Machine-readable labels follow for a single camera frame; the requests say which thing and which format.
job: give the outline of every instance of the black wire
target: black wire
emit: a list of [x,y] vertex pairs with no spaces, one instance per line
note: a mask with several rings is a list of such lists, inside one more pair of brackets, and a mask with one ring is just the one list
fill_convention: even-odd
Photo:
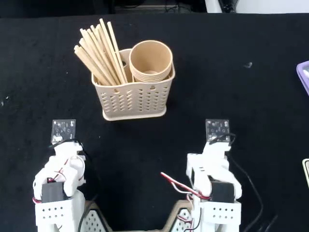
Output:
[[262,201],[262,198],[259,194],[259,192],[257,191],[253,181],[251,180],[250,176],[247,174],[247,172],[231,157],[231,156],[228,156],[228,158],[234,163],[234,165],[242,172],[245,174],[245,176],[247,177],[247,179],[249,180],[253,190],[254,190],[254,193],[256,194],[256,197],[260,203],[260,211],[259,213],[257,214],[257,216],[246,226],[246,228],[244,229],[243,232],[248,232],[251,227],[260,219],[262,213],[263,213],[263,210],[264,210],[264,204],[263,204],[263,201]]
[[60,144],[64,144],[66,142],[77,142],[79,144],[81,144],[81,142],[79,142],[77,139],[65,139],[65,140],[61,140],[53,145],[50,145],[50,148],[55,148],[56,146],[59,146]]
[[[216,142],[218,142],[219,139],[225,137],[225,136],[233,136],[234,139],[230,142],[230,145],[232,145],[234,143],[234,141],[236,140],[236,135],[233,134],[233,133],[226,133],[226,134],[223,134],[223,135],[220,135],[220,136],[217,136],[216,138],[214,138],[213,140],[211,140],[209,142],[209,144],[214,144]],[[234,165],[242,172],[245,174],[245,176],[247,177],[247,179],[249,180],[253,190],[254,190],[254,193],[256,194],[256,197],[260,203],[260,211],[259,213],[257,214],[257,216],[246,226],[246,228],[244,229],[243,232],[248,232],[251,227],[260,219],[262,213],[263,213],[263,210],[264,210],[264,204],[263,204],[263,201],[262,201],[262,198],[259,194],[259,192],[257,191],[253,181],[251,180],[250,176],[248,175],[248,173],[231,157],[231,156],[227,156],[233,163]]]
[[90,201],[89,205],[87,205],[86,209],[84,210],[81,219],[79,220],[79,224],[78,224],[78,230],[77,232],[81,232],[81,228],[82,228],[82,223],[84,218],[86,217],[86,215],[89,212],[90,207],[92,206],[92,204],[95,202],[95,199],[98,197],[98,195],[95,195],[94,198],[92,198],[92,200]]
[[275,221],[277,220],[277,218],[278,218],[278,215],[275,215],[275,216],[273,217],[273,219],[270,221],[269,225],[266,227],[266,229],[265,229],[264,232],[268,232],[268,231],[269,231],[270,227],[275,223]]
[[198,220],[197,226],[196,226],[195,228],[192,228],[192,229],[191,229],[191,228],[187,228],[187,229],[185,229],[183,232],[185,232],[185,231],[194,231],[194,230],[196,230],[196,229],[198,228],[200,222],[201,222],[201,217],[202,217],[202,208],[200,208],[199,220]]
[[61,144],[67,143],[67,142],[76,142],[76,143],[78,143],[80,146],[82,146],[83,153],[84,153],[85,156],[86,156],[86,160],[89,161],[89,164],[90,164],[91,168],[94,170],[95,175],[96,175],[96,178],[98,179],[98,186],[99,186],[99,188],[100,188],[100,192],[103,192],[103,187],[102,187],[102,185],[101,185],[101,183],[102,183],[101,177],[99,176],[98,171],[97,171],[95,165],[93,164],[93,161],[92,161],[91,156],[86,152],[83,143],[81,143],[78,139],[65,139],[65,140],[62,140],[62,141],[57,142],[57,143],[54,144],[54,145],[51,145],[50,148],[55,148],[55,147],[57,147],[57,146],[59,146],[59,145],[61,145]]
[[126,9],[133,9],[136,7],[139,7],[140,5],[143,5],[145,3],[146,0],[142,0],[139,4],[133,5],[133,6],[121,6],[122,8],[126,8]]
[[236,135],[233,134],[233,133],[224,133],[224,134],[222,134],[220,136],[217,136],[217,137],[215,137],[213,140],[211,140],[209,142],[209,145],[215,144],[216,142],[219,141],[219,139],[222,139],[222,138],[224,138],[226,136],[230,136],[230,137],[232,136],[233,137],[233,140],[230,141],[230,146],[231,146],[234,143],[234,141],[236,140]]

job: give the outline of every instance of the beige plastic utensil holder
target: beige plastic utensil holder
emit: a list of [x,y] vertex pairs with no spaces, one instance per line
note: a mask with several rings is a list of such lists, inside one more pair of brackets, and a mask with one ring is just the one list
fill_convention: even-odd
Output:
[[[130,51],[131,49],[120,51],[120,57],[126,63],[124,69],[129,82],[132,78],[129,68]],[[164,115],[174,77],[174,65],[168,78],[157,83],[135,82],[118,86],[101,86],[96,77],[91,74],[92,84],[96,88],[102,105],[103,117],[108,121]]]

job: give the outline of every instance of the wooden chopstick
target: wooden chopstick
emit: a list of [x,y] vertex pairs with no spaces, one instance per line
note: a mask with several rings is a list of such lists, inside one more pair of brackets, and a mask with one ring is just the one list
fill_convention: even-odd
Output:
[[107,82],[107,80],[102,76],[98,68],[91,62],[90,57],[87,55],[87,53],[83,50],[82,47],[75,46],[74,52],[77,55],[77,57],[84,63],[84,65],[93,73],[93,75],[104,85],[109,86],[110,84]]
[[107,78],[107,80],[109,81],[109,83],[111,85],[117,85],[116,81],[114,80],[114,78],[111,76],[111,74],[109,73],[109,71],[107,70],[104,62],[102,61],[98,51],[96,50],[96,47],[92,41],[92,38],[90,37],[90,35],[88,34],[87,31],[81,30],[81,33],[83,35],[84,41],[87,44],[88,47],[88,55],[93,59],[93,61],[95,62],[95,64],[100,68],[100,70],[102,71],[102,73],[104,74],[104,76]]
[[108,22],[108,23],[107,23],[107,26],[108,26],[108,29],[109,29],[109,31],[110,31],[110,35],[111,35],[111,38],[112,38],[112,43],[113,43],[114,50],[115,50],[115,53],[116,53],[116,56],[117,56],[117,59],[118,59],[119,65],[120,65],[120,69],[121,69],[122,75],[123,75],[123,77],[124,77],[125,82],[127,83],[126,73],[125,73],[125,70],[124,70],[124,66],[123,66],[123,64],[122,64],[122,60],[121,60],[121,58],[120,58],[119,49],[118,49],[118,44],[117,44],[117,41],[116,41],[116,38],[115,38],[114,31],[113,31],[113,29],[112,29],[112,24],[111,24],[111,22]]
[[113,62],[115,64],[115,69],[116,69],[116,72],[117,72],[117,74],[119,76],[121,84],[125,84],[126,83],[125,78],[123,77],[122,71],[120,69],[119,62],[118,62],[117,57],[115,55],[114,48],[112,47],[112,42],[111,42],[110,37],[108,35],[108,32],[107,32],[107,29],[105,27],[103,19],[100,19],[100,24],[101,24],[102,30],[103,30],[103,37],[102,37],[103,41],[104,41],[104,38],[105,38],[106,42],[107,42],[107,44],[105,44],[105,47],[109,48],[109,50],[110,50],[110,52],[112,54],[112,59],[113,59]]
[[120,85],[120,82],[119,82],[118,77],[117,77],[116,74],[114,73],[114,70],[113,70],[113,68],[111,67],[108,58],[106,57],[106,55],[105,55],[104,52],[103,52],[103,47],[101,47],[101,46],[99,45],[98,40],[96,39],[96,37],[95,37],[95,35],[94,35],[93,32],[91,32],[91,31],[89,32],[89,31],[88,31],[88,33],[89,33],[90,37],[92,38],[92,40],[93,40],[95,46],[97,47],[97,50],[98,50],[98,52],[99,52],[101,58],[103,59],[103,64],[105,64],[105,66],[107,67],[107,70],[108,70],[109,73],[112,75],[114,81],[115,81],[118,85]]

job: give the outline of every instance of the cable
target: cable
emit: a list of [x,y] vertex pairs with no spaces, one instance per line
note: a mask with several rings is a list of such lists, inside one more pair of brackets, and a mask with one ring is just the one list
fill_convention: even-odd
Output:
[[33,203],[35,203],[35,204],[40,204],[40,203],[42,203],[40,200],[37,200],[37,199],[35,199],[34,197],[32,197],[32,201],[33,201]]
[[266,227],[266,229],[264,230],[264,232],[268,232],[268,231],[269,231],[270,227],[275,223],[275,221],[277,220],[277,218],[278,218],[278,215],[275,215],[275,216],[273,217],[273,219],[270,221],[269,225]]
[[183,232],[186,232],[186,231],[194,231],[194,230],[196,230],[196,229],[198,228],[200,222],[201,222],[201,217],[202,217],[202,208],[200,208],[199,220],[198,220],[197,226],[196,226],[195,228],[192,228],[192,229],[191,229],[191,228],[187,228],[187,229],[185,229]]
[[63,143],[67,143],[67,142],[76,142],[76,143],[78,143],[78,144],[82,147],[83,153],[85,154],[86,159],[89,161],[89,164],[90,164],[90,166],[92,167],[92,169],[94,170],[95,175],[96,175],[96,178],[98,179],[99,188],[100,188],[101,191],[103,191],[103,187],[102,187],[102,185],[101,185],[101,183],[102,183],[101,178],[100,178],[100,176],[98,175],[98,171],[97,171],[95,165],[93,164],[93,161],[92,161],[92,159],[91,159],[91,156],[89,156],[89,154],[86,152],[83,143],[81,143],[78,139],[66,139],[66,140],[59,141],[59,142],[57,142],[57,143],[55,143],[54,145],[51,145],[51,146],[49,146],[49,147],[54,149],[56,146],[59,146],[59,145],[61,145],[61,144],[63,144]]
[[139,7],[140,5],[143,5],[145,3],[146,0],[142,0],[140,3],[136,4],[136,5],[132,5],[132,6],[120,6],[122,8],[126,8],[126,9],[134,9],[136,7]]
[[260,219],[262,213],[263,213],[263,210],[264,210],[264,204],[263,204],[263,201],[262,201],[262,198],[259,194],[259,192],[257,191],[253,181],[251,180],[250,176],[247,174],[247,172],[231,157],[231,156],[228,156],[229,159],[231,159],[231,161],[235,164],[235,166],[242,172],[245,174],[245,176],[247,177],[247,179],[249,180],[251,186],[252,186],[252,189],[254,190],[254,193],[256,194],[256,197],[260,203],[260,211],[259,213],[257,214],[257,216],[246,226],[246,228],[244,229],[243,232],[248,232],[251,227]]
[[[233,133],[225,133],[225,134],[220,135],[220,136],[217,136],[216,138],[214,138],[213,140],[211,140],[211,141],[209,142],[209,145],[218,142],[218,140],[219,140],[220,138],[225,137],[225,136],[233,136],[233,137],[234,137],[234,139],[230,142],[230,145],[232,145],[232,144],[234,143],[234,141],[236,140],[236,135],[235,135],[235,134],[233,134]],[[253,189],[253,191],[254,191],[254,193],[255,193],[255,195],[256,195],[256,197],[257,197],[259,203],[260,203],[260,211],[259,211],[259,213],[258,213],[257,216],[246,226],[246,228],[245,228],[244,231],[243,231],[243,232],[248,232],[248,231],[251,229],[251,227],[260,219],[260,217],[261,217],[261,215],[262,215],[262,213],[263,213],[263,210],[264,210],[264,204],[263,204],[263,201],[262,201],[262,198],[261,198],[259,192],[257,191],[257,189],[256,189],[256,187],[255,187],[253,181],[251,180],[250,176],[248,175],[248,173],[247,173],[247,172],[246,172],[246,171],[245,171],[245,170],[244,170],[244,169],[231,157],[231,156],[227,156],[227,157],[235,164],[235,166],[236,166],[243,174],[245,174],[245,176],[246,176],[247,179],[249,180],[249,182],[250,182],[250,184],[251,184],[251,186],[252,186],[252,189]]]
[[188,202],[190,202],[192,209],[194,209],[193,201],[190,200],[190,194],[187,194],[186,199],[187,199]]
[[236,135],[233,134],[233,133],[224,133],[224,134],[222,134],[220,136],[217,136],[217,137],[215,137],[213,140],[211,140],[209,142],[209,145],[212,145],[212,144],[215,144],[216,142],[219,142],[219,139],[222,139],[222,138],[224,138],[226,136],[233,136],[233,140],[230,141],[230,144],[229,144],[231,146],[235,142],[235,140],[236,140]]
[[185,192],[185,191],[179,190],[179,188],[176,187],[176,185],[174,184],[174,182],[171,182],[171,184],[173,185],[174,189],[175,189],[177,192],[179,192],[179,193],[191,194],[191,192]]
[[94,198],[92,198],[92,200],[90,201],[89,205],[87,205],[86,209],[84,210],[81,219],[79,220],[79,224],[78,224],[78,230],[77,232],[81,232],[81,228],[82,228],[82,223],[84,218],[86,217],[86,214],[89,212],[90,207],[92,206],[92,204],[95,202],[95,199],[98,197],[98,194],[96,194],[94,196]]
[[54,171],[54,172],[55,172],[55,173],[58,173],[58,174],[60,174],[60,175],[62,175],[62,176],[67,180],[66,176],[65,176],[63,173],[58,172],[58,171]]
[[193,190],[192,188],[188,187],[187,185],[184,185],[176,180],[174,180],[173,178],[171,178],[169,175],[166,175],[164,172],[161,172],[161,175],[166,178],[170,183],[174,183],[182,188],[184,188],[185,190],[188,190],[189,192],[193,193],[194,195],[198,196],[199,198],[201,199],[210,199],[210,197],[207,197],[207,196],[203,196],[201,193]]
[[190,223],[190,222],[192,222],[192,220],[186,220],[185,218],[183,218],[182,216],[179,216],[179,215],[177,215],[177,218],[178,218],[180,221],[183,221],[184,223]]

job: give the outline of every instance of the circuit board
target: circuit board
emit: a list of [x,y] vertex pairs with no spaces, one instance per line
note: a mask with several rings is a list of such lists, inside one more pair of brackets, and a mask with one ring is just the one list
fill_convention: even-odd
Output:
[[51,143],[75,138],[75,119],[53,120]]
[[[230,133],[229,121],[227,119],[206,119],[207,142],[216,137]],[[230,136],[218,139],[218,142],[230,142]]]

